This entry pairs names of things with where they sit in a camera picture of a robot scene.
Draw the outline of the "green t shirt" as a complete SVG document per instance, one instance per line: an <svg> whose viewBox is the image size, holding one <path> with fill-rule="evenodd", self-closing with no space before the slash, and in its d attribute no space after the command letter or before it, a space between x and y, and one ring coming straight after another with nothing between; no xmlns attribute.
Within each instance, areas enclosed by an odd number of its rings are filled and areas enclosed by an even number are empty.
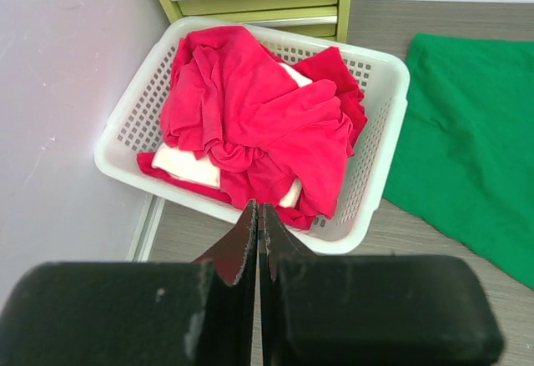
<svg viewBox="0 0 534 366"><path fill-rule="evenodd" d="M384 196L533 285L533 44L417 34Z"/></svg>

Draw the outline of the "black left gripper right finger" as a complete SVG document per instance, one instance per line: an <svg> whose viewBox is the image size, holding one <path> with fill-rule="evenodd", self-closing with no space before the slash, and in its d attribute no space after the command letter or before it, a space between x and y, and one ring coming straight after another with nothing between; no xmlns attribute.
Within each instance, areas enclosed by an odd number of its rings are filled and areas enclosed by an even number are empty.
<svg viewBox="0 0 534 366"><path fill-rule="evenodd" d="M493 365L505 338L481 283L449 255L313 253L259 209L266 365Z"/></svg>

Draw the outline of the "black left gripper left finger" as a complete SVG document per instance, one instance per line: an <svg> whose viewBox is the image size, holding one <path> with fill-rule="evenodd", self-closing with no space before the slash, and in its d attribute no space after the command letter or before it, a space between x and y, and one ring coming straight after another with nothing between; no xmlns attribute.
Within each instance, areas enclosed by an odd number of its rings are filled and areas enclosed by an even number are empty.
<svg viewBox="0 0 534 366"><path fill-rule="evenodd" d="M258 206L190 263L44 263L1 313L4 365L247 365Z"/></svg>

